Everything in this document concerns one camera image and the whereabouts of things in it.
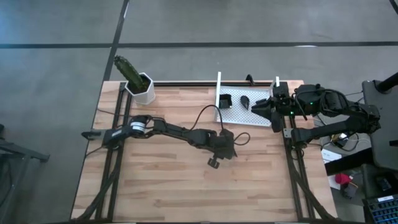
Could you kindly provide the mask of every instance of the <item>red object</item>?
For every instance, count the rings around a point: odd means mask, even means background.
[[[346,174],[336,174],[335,180],[337,184],[348,184],[351,182],[351,178]]]

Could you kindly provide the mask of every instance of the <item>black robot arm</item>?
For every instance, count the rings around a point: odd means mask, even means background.
[[[312,139],[338,133],[373,133],[380,128],[379,112],[373,105],[364,105],[349,101],[345,95],[317,85],[300,85],[292,96],[289,96],[287,83],[280,83],[272,89],[273,95],[257,101],[252,112],[269,119],[274,132],[282,130],[281,116],[316,115],[335,117],[347,115],[349,118],[334,124],[313,129],[294,128],[287,133],[291,135],[295,146],[302,146]]]
[[[153,126],[147,127],[153,120]],[[186,129],[174,124],[166,123],[162,118],[153,118],[150,115],[139,115],[132,118],[128,125],[118,129],[109,129],[105,131],[102,146],[108,149],[114,149],[118,146],[120,140],[132,137],[138,139],[147,139],[156,134],[163,134],[173,138],[181,139],[189,145],[198,149],[206,149],[214,153],[210,158],[208,165],[217,169],[220,165],[217,159],[232,159],[236,156],[234,149],[234,134],[227,129],[222,129],[220,135],[216,131],[209,129]]]

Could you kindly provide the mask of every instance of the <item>gray floor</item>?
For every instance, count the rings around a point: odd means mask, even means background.
[[[122,3],[0,0],[0,44],[111,43]],[[131,0],[120,42],[398,41],[397,21],[388,0]],[[224,80],[278,75],[345,93],[360,91],[362,80],[398,71],[398,47],[118,49],[117,54],[154,80],[215,80],[221,71]],[[80,133],[91,126],[108,56],[109,49],[0,49],[6,139],[51,154],[48,163],[31,164],[13,222],[69,219],[87,144]],[[115,69],[111,80],[122,80]],[[358,203],[333,194],[341,218],[361,220]]]

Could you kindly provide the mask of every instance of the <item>cactus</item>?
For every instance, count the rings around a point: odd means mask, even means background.
[[[134,93],[143,93],[148,89],[148,81],[143,79],[130,62],[122,56],[115,56],[113,63],[119,72],[129,81],[129,89]]]

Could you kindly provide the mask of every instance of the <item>white pegboard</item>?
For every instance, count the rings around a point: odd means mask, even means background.
[[[247,124],[265,127],[269,127],[271,125],[271,122],[268,119],[251,112],[251,107],[256,104],[257,100],[269,98],[269,90],[220,86],[220,94],[230,94],[232,100],[232,108],[220,109],[223,123]],[[248,110],[241,104],[241,96],[247,96],[249,98]],[[216,114],[216,121],[219,122],[220,116],[218,113]]]

